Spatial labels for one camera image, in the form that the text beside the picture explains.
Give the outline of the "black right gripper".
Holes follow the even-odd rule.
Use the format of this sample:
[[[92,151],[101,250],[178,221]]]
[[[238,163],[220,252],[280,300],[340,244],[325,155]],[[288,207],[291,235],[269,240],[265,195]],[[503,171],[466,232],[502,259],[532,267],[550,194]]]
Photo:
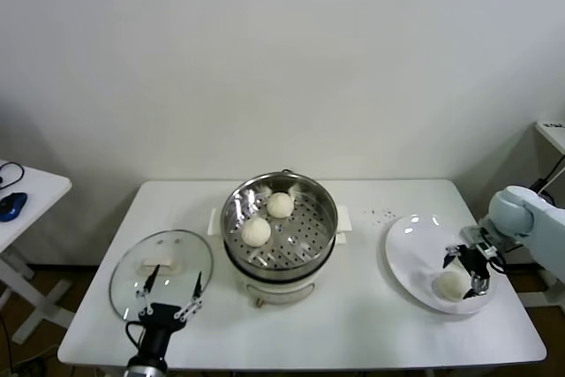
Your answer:
[[[458,258],[471,276],[471,287],[464,294],[463,299],[485,296],[489,289],[489,272],[484,255],[478,249],[472,249],[467,245],[449,245],[446,247],[442,266],[446,268]]]

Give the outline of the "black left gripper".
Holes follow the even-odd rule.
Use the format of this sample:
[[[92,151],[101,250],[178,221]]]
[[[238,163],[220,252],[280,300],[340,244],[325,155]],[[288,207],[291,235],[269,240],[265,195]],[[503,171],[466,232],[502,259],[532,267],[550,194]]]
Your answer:
[[[165,355],[171,336],[183,329],[186,320],[190,320],[202,307],[202,273],[193,288],[189,302],[180,307],[153,303],[151,305],[150,293],[160,271],[160,265],[154,267],[153,272],[147,277],[143,287],[136,291],[139,303],[139,322],[144,328],[141,337],[139,353],[141,355]]]

